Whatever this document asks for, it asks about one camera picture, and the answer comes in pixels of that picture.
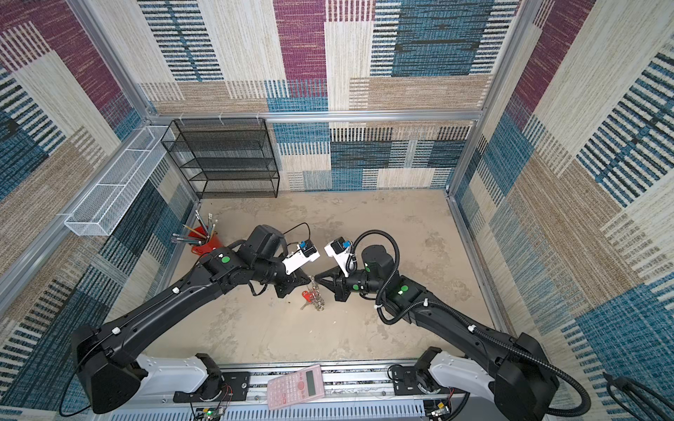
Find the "key with red tag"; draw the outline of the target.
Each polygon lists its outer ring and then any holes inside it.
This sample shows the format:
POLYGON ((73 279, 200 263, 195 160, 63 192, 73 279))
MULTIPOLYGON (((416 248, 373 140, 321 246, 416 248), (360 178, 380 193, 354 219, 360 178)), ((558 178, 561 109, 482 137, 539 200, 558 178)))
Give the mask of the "key with red tag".
POLYGON ((304 310, 307 306, 313 305, 313 294, 311 291, 303 290, 302 296, 305 299, 305 303, 303 303, 301 310, 304 310))

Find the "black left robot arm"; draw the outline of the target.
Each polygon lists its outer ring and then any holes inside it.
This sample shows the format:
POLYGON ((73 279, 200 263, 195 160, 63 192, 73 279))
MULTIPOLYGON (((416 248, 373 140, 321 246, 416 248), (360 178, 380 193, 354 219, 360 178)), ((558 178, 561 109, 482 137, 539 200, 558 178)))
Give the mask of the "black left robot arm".
POLYGON ((279 298, 309 284, 309 275, 301 268, 286 268, 283 256, 277 254, 286 247, 277 229, 256 226, 246 240, 200 256, 186 275, 131 312, 100 327, 75 329, 70 336, 74 374, 90 409, 105 414, 128 402, 149 377, 138 357, 207 303, 251 282, 273 286, 279 298))

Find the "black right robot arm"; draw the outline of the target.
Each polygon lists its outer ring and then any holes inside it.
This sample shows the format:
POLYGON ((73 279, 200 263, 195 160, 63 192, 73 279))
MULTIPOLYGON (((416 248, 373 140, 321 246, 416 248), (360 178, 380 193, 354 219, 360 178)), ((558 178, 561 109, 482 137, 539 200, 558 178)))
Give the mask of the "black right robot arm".
POLYGON ((551 414, 562 377, 536 339, 526 333, 514 337, 496 331, 446 305, 429 289, 401 275, 398 259, 381 245, 363 250, 363 268, 356 266, 352 248, 343 238, 326 245, 326 255, 337 265, 316 275, 315 281, 332 291, 338 302, 365 295, 373 299, 385 324, 405 321, 426 329, 465 355, 454 362, 438 347, 426 350, 414 367, 421 389, 461 389, 492 401, 509 420, 541 420, 551 414))

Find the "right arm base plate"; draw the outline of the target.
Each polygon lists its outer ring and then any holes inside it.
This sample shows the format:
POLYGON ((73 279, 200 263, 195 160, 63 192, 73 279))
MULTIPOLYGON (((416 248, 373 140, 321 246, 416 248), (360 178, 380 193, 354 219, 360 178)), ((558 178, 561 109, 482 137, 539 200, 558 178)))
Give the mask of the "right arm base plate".
POLYGON ((412 396, 412 395, 442 395, 454 396, 457 394, 464 394, 464 391, 456 388, 436 388, 421 386, 416 376, 416 371, 413 366, 402 366, 400 364, 391 364, 387 368, 387 376, 392 383, 395 396, 412 396))

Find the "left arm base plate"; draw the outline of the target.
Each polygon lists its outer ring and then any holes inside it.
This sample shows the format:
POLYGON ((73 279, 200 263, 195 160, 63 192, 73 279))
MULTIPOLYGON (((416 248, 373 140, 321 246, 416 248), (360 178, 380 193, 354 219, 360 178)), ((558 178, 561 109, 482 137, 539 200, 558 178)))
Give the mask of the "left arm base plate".
POLYGON ((177 391, 172 402, 203 403, 204 405, 242 402, 247 399, 249 379, 249 372, 211 374, 194 392, 177 391))

